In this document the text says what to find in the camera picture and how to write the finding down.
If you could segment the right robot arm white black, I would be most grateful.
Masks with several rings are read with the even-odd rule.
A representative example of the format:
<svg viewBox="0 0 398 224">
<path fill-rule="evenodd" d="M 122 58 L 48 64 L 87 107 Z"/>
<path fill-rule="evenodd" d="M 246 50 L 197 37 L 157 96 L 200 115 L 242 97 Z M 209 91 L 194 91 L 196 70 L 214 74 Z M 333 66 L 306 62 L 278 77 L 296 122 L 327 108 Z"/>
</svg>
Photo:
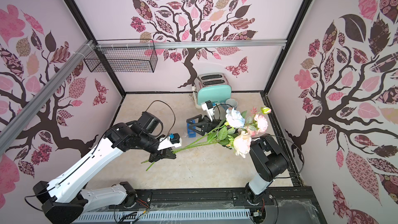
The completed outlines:
<svg viewBox="0 0 398 224">
<path fill-rule="evenodd" d="M 251 204 L 265 198 L 266 189 L 289 167 L 288 158 L 275 136 L 266 133 L 268 122 L 263 112 L 246 117 L 246 112 L 227 110 L 225 120 L 209 115 L 197 115 L 187 119 L 187 128 L 206 141 L 197 139 L 185 149 L 212 144 L 234 151 L 237 156 L 250 156 L 257 175 L 245 186 L 245 194 Z"/>
</svg>

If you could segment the artificial flower bouquet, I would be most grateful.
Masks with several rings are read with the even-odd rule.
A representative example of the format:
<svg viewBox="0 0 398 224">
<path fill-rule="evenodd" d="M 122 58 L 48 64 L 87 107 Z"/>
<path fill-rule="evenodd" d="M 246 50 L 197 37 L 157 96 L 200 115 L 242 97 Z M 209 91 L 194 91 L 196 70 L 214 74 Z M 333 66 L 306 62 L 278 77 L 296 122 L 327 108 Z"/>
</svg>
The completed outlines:
<svg viewBox="0 0 398 224">
<path fill-rule="evenodd" d="M 265 116 L 271 112 L 272 110 L 266 106 L 260 109 L 253 108 L 250 113 L 229 107 L 225 119 L 213 130 L 186 147 L 178 148 L 172 154 L 219 144 L 234 151 L 237 156 L 245 158 L 250 152 L 251 143 L 266 133 L 268 121 Z"/>
</svg>

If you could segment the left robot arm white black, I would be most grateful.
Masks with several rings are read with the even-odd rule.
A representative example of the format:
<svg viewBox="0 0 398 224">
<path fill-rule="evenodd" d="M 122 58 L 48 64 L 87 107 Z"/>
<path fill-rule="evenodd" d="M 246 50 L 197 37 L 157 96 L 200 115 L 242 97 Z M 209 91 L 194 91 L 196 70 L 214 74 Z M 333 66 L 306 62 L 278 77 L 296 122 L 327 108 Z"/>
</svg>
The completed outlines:
<svg viewBox="0 0 398 224">
<path fill-rule="evenodd" d="M 149 162 L 176 159 L 173 148 L 181 146 L 177 133 L 154 135 L 160 119 L 143 112 L 139 120 L 118 123 L 109 128 L 99 143 L 66 172 L 50 182 L 40 181 L 33 190 L 42 203 L 41 210 L 53 224 L 71 224 L 81 214 L 106 207 L 133 207 L 136 190 L 126 181 L 114 186 L 86 190 L 85 185 L 124 152 L 141 149 L 150 154 Z"/>
</svg>

